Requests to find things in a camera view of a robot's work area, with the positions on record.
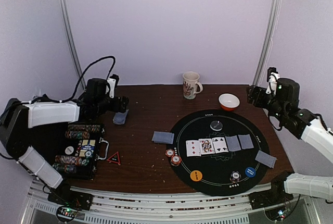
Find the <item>clear dealer button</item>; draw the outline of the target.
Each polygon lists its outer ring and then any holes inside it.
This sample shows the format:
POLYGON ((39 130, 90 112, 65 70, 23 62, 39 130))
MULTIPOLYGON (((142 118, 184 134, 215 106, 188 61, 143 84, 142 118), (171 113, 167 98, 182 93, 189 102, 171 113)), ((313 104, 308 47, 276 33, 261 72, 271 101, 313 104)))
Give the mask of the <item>clear dealer button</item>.
POLYGON ((219 120, 214 120, 210 123, 210 128, 213 131, 221 131, 223 129, 223 124, 219 120))

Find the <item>queen of hearts card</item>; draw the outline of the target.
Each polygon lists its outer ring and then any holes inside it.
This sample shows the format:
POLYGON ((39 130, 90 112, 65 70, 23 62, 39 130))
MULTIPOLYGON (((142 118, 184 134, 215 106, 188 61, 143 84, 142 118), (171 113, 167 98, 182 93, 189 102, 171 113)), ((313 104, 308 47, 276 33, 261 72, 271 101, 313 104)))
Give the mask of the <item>queen of hearts card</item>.
POLYGON ((215 153, 212 139, 199 139, 199 147, 202 155, 215 153))

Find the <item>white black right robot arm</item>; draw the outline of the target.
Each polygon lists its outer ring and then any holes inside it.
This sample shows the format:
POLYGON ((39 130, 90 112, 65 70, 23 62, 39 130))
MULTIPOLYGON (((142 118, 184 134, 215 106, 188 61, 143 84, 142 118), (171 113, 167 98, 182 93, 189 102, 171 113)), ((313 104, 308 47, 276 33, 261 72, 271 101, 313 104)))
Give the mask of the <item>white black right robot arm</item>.
MULTIPOLYGON (((314 147, 329 161, 332 161, 332 131, 320 114, 299 108, 300 86, 288 78, 279 78, 268 83, 268 89, 251 85, 247 88, 247 102, 266 109, 275 117, 279 128, 287 129, 297 139, 314 147)), ((267 200, 279 203, 287 194, 307 195, 332 202, 332 177, 306 176, 286 173, 280 184, 267 192, 267 200)))

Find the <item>three of diamonds card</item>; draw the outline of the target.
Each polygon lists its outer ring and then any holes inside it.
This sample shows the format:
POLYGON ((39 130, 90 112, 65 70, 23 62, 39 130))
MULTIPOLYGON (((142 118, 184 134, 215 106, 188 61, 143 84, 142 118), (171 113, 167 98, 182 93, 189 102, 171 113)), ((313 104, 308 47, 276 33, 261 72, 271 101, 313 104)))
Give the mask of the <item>three of diamonds card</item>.
POLYGON ((187 157, 200 157, 201 150, 198 140, 187 140, 186 141, 186 154, 187 157))

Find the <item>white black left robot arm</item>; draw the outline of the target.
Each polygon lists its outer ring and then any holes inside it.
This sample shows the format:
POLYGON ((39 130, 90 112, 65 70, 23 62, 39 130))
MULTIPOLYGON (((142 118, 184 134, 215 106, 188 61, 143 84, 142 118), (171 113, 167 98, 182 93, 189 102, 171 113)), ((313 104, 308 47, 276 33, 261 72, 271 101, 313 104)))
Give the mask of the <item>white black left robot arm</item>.
POLYGON ((89 208, 92 196, 73 192, 67 179, 93 179, 105 134, 96 119, 108 111, 124 113, 129 103, 128 97, 115 96, 118 83, 118 75, 108 72, 104 79, 89 79, 80 96, 10 99, 1 114, 2 157, 39 179, 50 201, 89 208))

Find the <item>blue playing card deck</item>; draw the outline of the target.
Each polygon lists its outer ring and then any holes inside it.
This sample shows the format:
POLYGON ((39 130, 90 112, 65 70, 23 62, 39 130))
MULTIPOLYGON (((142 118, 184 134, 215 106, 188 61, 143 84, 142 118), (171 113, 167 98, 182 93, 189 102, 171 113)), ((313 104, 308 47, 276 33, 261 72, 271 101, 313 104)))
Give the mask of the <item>blue playing card deck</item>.
POLYGON ((129 110, 127 109, 124 113, 121 113, 121 112, 115 113, 115 115, 113 117, 113 123, 115 125, 123 125, 123 124, 125 124, 128 112, 129 112, 129 110))

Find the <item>orange big blind button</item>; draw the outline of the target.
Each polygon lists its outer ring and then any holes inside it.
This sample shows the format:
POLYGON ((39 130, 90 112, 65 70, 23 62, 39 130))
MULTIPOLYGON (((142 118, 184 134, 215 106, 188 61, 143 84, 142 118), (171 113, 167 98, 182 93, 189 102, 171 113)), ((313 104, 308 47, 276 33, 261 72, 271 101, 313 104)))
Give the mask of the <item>orange big blind button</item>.
POLYGON ((203 174, 201 171, 199 170, 193 170, 191 173, 190 173, 190 179, 194 182, 199 182, 201 181, 203 178, 203 174))

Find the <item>blue small blind button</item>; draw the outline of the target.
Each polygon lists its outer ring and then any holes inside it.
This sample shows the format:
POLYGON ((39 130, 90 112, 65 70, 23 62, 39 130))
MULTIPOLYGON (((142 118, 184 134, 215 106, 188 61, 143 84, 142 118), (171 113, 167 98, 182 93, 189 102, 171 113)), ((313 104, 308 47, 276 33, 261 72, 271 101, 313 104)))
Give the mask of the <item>blue small blind button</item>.
POLYGON ((253 167, 247 167, 245 169, 245 174, 249 178, 253 178, 256 175, 256 170, 253 167))

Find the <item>three of clubs card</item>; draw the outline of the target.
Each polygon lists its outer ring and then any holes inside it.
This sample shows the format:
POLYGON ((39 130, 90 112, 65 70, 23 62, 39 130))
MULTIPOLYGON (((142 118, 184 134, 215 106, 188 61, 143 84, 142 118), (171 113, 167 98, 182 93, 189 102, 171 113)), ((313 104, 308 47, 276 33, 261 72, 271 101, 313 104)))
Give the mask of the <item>three of clubs card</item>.
POLYGON ((216 154, 228 152, 228 147, 226 144, 225 137, 213 138, 212 142, 216 154))

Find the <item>single blue playing card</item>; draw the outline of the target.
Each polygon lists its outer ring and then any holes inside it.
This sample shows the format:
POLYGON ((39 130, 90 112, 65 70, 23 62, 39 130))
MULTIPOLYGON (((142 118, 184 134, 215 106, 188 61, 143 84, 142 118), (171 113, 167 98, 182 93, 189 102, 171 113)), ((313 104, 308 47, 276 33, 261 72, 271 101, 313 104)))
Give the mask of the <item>single blue playing card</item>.
POLYGON ((169 132, 156 132, 153 136, 155 143, 173 144, 174 133, 169 132))

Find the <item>red poker chip stack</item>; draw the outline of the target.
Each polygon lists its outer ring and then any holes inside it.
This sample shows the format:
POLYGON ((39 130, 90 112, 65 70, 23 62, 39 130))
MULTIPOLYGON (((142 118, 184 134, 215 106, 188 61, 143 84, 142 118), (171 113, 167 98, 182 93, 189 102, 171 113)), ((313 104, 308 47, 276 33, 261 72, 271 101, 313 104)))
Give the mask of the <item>red poker chip stack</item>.
POLYGON ((172 156, 174 156, 174 154, 175 154, 175 152, 174 152, 173 149, 167 149, 167 150, 165 151, 165 155, 166 155, 167 157, 172 157, 172 156))

